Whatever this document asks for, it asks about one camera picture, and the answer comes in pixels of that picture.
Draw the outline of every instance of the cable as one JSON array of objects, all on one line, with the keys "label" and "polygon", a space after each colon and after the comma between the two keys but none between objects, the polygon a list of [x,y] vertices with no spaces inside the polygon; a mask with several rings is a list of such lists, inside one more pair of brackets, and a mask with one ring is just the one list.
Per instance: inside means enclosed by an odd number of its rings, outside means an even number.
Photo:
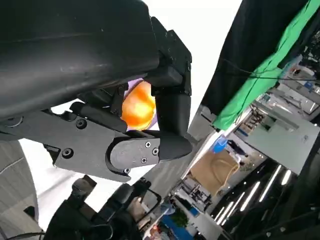
[{"label": "cable", "polygon": [[112,237],[114,236],[114,229],[112,228],[112,226],[110,224],[99,224],[99,225],[94,225],[91,228],[99,228],[99,227],[109,227],[111,230],[111,234],[110,237],[106,240],[110,240],[112,239]]},{"label": "cable", "polygon": [[[232,61],[229,61],[225,58],[219,58],[223,61],[226,61],[227,63],[229,63],[231,66],[233,66],[235,69],[238,69],[240,70],[241,72],[244,72],[244,73],[247,73],[247,74],[264,74],[264,73],[267,73],[267,72],[272,72],[274,71],[275,69],[277,68],[274,68],[274,69],[271,69],[271,70],[266,70],[266,71],[261,71],[261,72],[256,72],[256,71],[247,71],[247,70],[244,70],[240,67],[238,67],[235,63],[233,63]],[[248,78],[248,79],[277,79],[277,80],[291,80],[291,81],[309,81],[309,82],[317,82],[319,81],[318,79],[292,79],[292,78],[281,78],[281,77],[260,77],[260,76],[241,76],[241,75],[236,75],[236,74],[232,74],[232,73],[225,73],[226,75],[230,75],[230,76],[233,76],[233,77],[239,77],[239,78]]]},{"label": "cable", "polygon": [[151,192],[151,193],[153,193],[153,194],[156,196],[156,201],[157,201],[157,203],[156,203],[143,217],[141,217],[138,221],[136,221],[136,224],[137,224],[137,225],[138,225],[143,219],[145,219],[150,213],[152,213],[152,212],[156,209],[156,207],[158,207],[158,206],[160,205],[161,200],[162,200],[162,197],[161,197],[158,193],[156,193],[156,192],[154,192],[154,191],[152,191],[152,190],[150,190],[150,189],[148,189],[148,191]]},{"label": "cable", "polygon": [[7,170],[8,168],[10,168],[13,165],[17,164],[18,162],[20,162],[22,159],[24,159],[24,157],[19,158],[18,160],[14,161],[13,163],[10,163],[8,166],[6,166],[4,169],[2,169],[0,171],[0,175],[3,174],[5,172],[5,170]]},{"label": "cable", "polygon": [[227,63],[229,63],[231,66],[233,66],[235,69],[238,69],[244,73],[248,73],[248,74],[264,74],[264,73],[267,73],[267,72],[272,72],[274,71],[275,69],[277,69],[276,67],[274,69],[271,69],[271,70],[266,70],[266,71],[261,71],[261,72],[257,72],[257,71],[247,71],[247,70],[244,70],[240,67],[238,67],[235,63],[233,63],[232,61],[228,60],[228,59],[225,59],[225,58],[222,58],[220,57],[219,58],[220,60],[223,60],[223,61],[226,61]]},{"label": "cable", "polygon": [[45,232],[28,232],[28,233],[19,234],[17,236],[9,237],[7,240],[27,239],[27,238],[36,237],[36,236],[44,236],[45,234],[46,234]]},{"label": "cable", "polygon": [[0,236],[2,236],[2,238],[3,238],[4,240],[7,240],[7,239],[8,239],[7,235],[5,234],[5,231],[2,229],[1,226],[0,226]]}]

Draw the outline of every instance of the table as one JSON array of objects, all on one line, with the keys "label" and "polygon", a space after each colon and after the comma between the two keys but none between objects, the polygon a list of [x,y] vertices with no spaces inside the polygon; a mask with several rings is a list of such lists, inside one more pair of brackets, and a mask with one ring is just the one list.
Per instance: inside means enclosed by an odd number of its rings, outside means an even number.
[{"label": "table", "polygon": [[[167,30],[173,29],[192,54],[190,111],[192,120],[215,72],[220,51],[241,0],[145,0],[144,2],[149,6],[150,15],[157,17]],[[39,225],[45,230],[56,209],[69,196],[72,183],[83,174],[53,167],[49,154],[40,143],[26,139],[20,140],[20,143],[37,191]],[[152,167],[150,165],[132,169],[129,174],[131,176],[129,184],[136,182]],[[86,203],[99,211],[121,183],[99,177],[93,179],[98,184]]]}]

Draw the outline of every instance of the robotic hand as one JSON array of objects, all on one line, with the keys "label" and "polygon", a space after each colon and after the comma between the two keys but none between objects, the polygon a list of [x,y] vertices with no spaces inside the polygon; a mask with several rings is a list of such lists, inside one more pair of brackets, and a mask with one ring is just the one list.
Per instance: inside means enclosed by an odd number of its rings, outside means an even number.
[{"label": "robotic hand", "polygon": [[[55,166],[119,182],[192,151],[192,56],[142,1],[6,1],[0,26],[1,140],[43,143]],[[120,119],[138,78],[152,85],[160,131],[126,132]],[[76,98],[72,112],[50,110]]]},{"label": "robotic hand", "polygon": [[[143,198],[151,183],[140,179],[133,186],[122,184],[99,212],[84,202],[95,185],[86,175],[73,184],[70,197],[54,214],[43,240],[142,239],[143,233],[137,227],[140,220],[135,221],[128,206],[136,197]],[[161,197],[156,196],[158,206]]]}]

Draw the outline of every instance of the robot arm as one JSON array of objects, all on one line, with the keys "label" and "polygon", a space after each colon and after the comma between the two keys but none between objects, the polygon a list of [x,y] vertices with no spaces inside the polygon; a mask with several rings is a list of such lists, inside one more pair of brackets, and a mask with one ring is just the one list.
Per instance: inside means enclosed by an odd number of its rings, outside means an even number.
[{"label": "robot arm", "polygon": [[[142,1],[15,0],[0,13],[0,139],[43,143],[55,166],[119,182],[191,152],[191,53]],[[152,85],[160,131],[120,119],[137,78]],[[75,98],[72,112],[50,111]]]}]

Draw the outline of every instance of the black cable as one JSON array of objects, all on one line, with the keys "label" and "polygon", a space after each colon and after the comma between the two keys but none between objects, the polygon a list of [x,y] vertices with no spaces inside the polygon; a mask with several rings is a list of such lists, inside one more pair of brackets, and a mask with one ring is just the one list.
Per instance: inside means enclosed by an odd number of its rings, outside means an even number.
[{"label": "black cable", "polygon": [[248,73],[248,74],[264,74],[264,73],[267,73],[267,72],[272,72],[272,71],[274,71],[276,69],[276,68],[274,68],[274,69],[271,69],[271,70],[266,70],[266,71],[261,71],[261,72],[247,71],[247,70],[244,70],[241,67],[237,66],[235,63],[233,63],[232,61],[230,61],[228,59],[225,59],[225,58],[222,58],[222,57],[220,57],[219,59],[223,60],[223,61],[226,61],[228,64],[230,64],[235,69],[238,69],[239,71],[244,72],[244,73]]},{"label": "black cable", "polygon": [[150,213],[152,213],[161,203],[162,197],[156,193],[155,191],[152,191],[148,189],[149,192],[153,193],[156,196],[156,201],[157,203],[143,216],[141,217],[138,221],[136,221],[136,224],[138,225],[143,219],[145,219]]},{"label": "black cable", "polygon": [[28,232],[28,233],[19,234],[17,236],[9,237],[7,240],[27,239],[27,238],[36,237],[36,236],[44,236],[45,234],[46,234],[45,232]]},{"label": "black cable", "polygon": [[4,240],[7,240],[7,239],[8,239],[5,231],[2,229],[1,226],[0,226],[0,236],[2,236],[2,238],[3,238]]},{"label": "black cable", "polygon": [[[271,70],[266,70],[266,71],[262,71],[262,72],[255,72],[255,71],[247,71],[247,70],[244,70],[242,69],[241,67],[237,66],[235,63],[233,63],[232,61],[230,60],[227,60],[225,58],[219,58],[223,61],[226,61],[228,64],[230,64],[231,66],[233,66],[235,69],[238,69],[239,71],[241,72],[244,72],[244,73],[247,73],[247,74],[264,74],[264,73],[267,73],[267,72],[272,72],[274,71],[276,68],[274,69],[271,69]],[[260,77],[260,76],[241,76],[241,75],[236,75],[236,74],[232,74],[232,73],[224,73],[226,75],[229,75],[229,76],[233,76],[233,77],[239,77],[239,78],[248,78],[248,79],[277,79],[277,80],[291,80],[291,81],[309,81],[309,82],[317,82],[317,81],[320,81],[318,79],[292,79],[292,78],[281,78],[281,77]]]}]

